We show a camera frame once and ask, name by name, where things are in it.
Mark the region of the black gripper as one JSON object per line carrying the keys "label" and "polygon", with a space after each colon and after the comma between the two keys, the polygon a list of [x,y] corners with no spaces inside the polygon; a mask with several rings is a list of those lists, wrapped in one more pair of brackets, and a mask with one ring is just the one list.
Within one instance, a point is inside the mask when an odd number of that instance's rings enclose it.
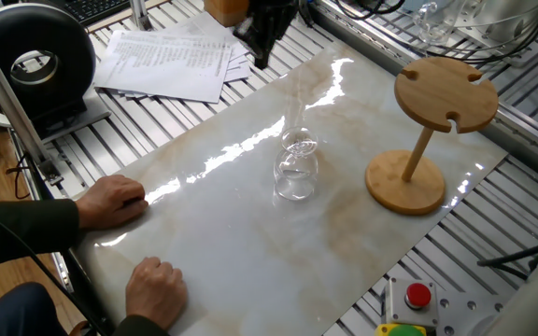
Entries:
{"label": "black gripper", "polygon": [[263,70],[268,66],[271,51],[283,36],[281,21],[290,22],[298,9],[302,16],[310,15],[313,0],[250,0],[248,15],[235,25],[233,35],[254,57],[254,65]]}

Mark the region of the person left hand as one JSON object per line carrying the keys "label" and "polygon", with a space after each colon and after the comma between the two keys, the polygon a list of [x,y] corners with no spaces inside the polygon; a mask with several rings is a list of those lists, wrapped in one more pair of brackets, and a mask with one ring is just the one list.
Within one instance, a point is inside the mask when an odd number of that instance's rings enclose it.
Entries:
{"label": "person left hand", "polygon": [[75,204],[79,227],[84,231],[116,228],[149,207],[141,183],[124,175],[110,175],[98,179]]}

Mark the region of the person right hand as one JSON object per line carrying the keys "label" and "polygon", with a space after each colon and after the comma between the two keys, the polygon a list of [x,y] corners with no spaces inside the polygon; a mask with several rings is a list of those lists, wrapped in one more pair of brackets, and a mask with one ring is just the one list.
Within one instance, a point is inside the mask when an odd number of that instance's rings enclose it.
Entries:
{"label": "person right hand", "polygon": [[183,273],[157,257],[144,258],[126,286],[127,316],[141,316],[168,331],[186,305],[188,292]]}

